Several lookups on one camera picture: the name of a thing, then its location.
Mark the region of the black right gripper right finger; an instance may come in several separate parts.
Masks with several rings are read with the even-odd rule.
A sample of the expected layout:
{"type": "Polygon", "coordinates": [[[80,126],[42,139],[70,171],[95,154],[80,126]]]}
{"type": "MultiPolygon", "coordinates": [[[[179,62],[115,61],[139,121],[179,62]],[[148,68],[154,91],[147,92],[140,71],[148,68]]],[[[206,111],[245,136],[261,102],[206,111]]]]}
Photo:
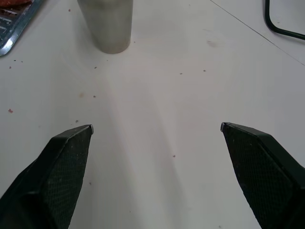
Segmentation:
{"type": "Polygon", "coordinates": [[[270,134],[221,124],[240,188],[262,229],[305,229],[305,167],[270,134]]]}

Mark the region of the dark red-brown rounded object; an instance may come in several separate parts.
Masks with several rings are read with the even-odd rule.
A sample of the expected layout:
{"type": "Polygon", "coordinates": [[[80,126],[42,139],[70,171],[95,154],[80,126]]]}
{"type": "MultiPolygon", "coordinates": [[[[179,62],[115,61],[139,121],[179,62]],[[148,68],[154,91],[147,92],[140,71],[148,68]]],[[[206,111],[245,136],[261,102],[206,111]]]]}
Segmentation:
{"type": "Polygon", "coordinates": [[[31,2],[31,0],[0,0],[0,7],[22,5],[28,2],[31,2]]]}

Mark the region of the silver metal tray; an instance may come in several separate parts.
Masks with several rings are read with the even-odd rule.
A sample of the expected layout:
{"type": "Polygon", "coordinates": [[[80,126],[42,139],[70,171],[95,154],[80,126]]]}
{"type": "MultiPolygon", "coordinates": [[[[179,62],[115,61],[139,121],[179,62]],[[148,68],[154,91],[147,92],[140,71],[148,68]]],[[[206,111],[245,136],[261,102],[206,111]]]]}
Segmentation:
{"type": "Polygon", "coordinates": [[[45,1],[29,0],[20,5],[0,7],[0,56],[12,49],[45,1]]]}

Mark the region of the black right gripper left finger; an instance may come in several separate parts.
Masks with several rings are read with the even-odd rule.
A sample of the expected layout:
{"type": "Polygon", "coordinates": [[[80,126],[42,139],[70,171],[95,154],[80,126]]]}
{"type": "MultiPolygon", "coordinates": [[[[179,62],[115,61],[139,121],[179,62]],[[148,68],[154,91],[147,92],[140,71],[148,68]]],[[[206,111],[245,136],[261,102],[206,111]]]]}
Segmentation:
{"type": "Polygon", "coordinates": [[[68,229],[92,134],[82,125],[50,139],[0,198],[0,229],[68,229]]]}

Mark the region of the silver metal cup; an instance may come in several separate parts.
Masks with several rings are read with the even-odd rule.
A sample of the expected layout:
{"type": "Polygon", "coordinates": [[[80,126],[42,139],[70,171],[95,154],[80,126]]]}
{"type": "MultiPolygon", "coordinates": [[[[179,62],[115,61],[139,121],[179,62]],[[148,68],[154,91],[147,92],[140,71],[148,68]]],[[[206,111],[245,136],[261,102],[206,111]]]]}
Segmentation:
{"type": "Polygon", "coordinates": [[[133,0],[77,0],[96,47],[107,54],[131,42],[133,0]]]}

